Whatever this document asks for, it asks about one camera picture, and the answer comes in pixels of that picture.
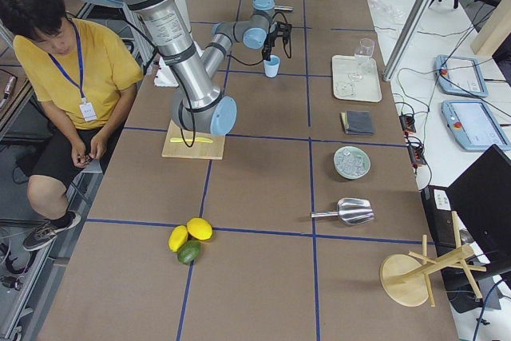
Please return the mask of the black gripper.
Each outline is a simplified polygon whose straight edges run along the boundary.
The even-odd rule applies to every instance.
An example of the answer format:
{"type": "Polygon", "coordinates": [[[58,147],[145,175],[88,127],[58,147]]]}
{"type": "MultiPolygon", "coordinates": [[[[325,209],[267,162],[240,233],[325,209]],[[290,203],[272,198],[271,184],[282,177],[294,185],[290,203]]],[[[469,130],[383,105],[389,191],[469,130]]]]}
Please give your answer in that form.
{"type": "Polygon", "coordinates": [[[263,44],[262,49],[262,59],[264,61],[270,61],[271,60],[271,51],[272,48],[275,46],[275,40],[278,37],[278,27],[277,25],[272,25],[271,29],[267,33],[266,39],[263,44]]]}

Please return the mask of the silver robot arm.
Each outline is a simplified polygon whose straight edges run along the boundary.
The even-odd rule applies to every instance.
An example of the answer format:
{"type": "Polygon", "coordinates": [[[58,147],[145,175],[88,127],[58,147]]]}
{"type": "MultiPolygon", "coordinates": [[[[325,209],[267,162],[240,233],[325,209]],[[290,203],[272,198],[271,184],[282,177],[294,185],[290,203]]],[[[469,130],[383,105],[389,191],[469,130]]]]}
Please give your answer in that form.
{"type": "Polygon", "coordinates": [[[212,41],[198,53],[191,32],[175,0],[82,0],[96,5],[127,6],[141,16],[153,44],[178,83],[171,118],[181,129],[224,136],[236,123],[237,106],[212,77],[232,45],[242,42],[254,50],[263,44],[274,25],[274,0],[253,0],[247,21],[222,22],[212,41]]]}

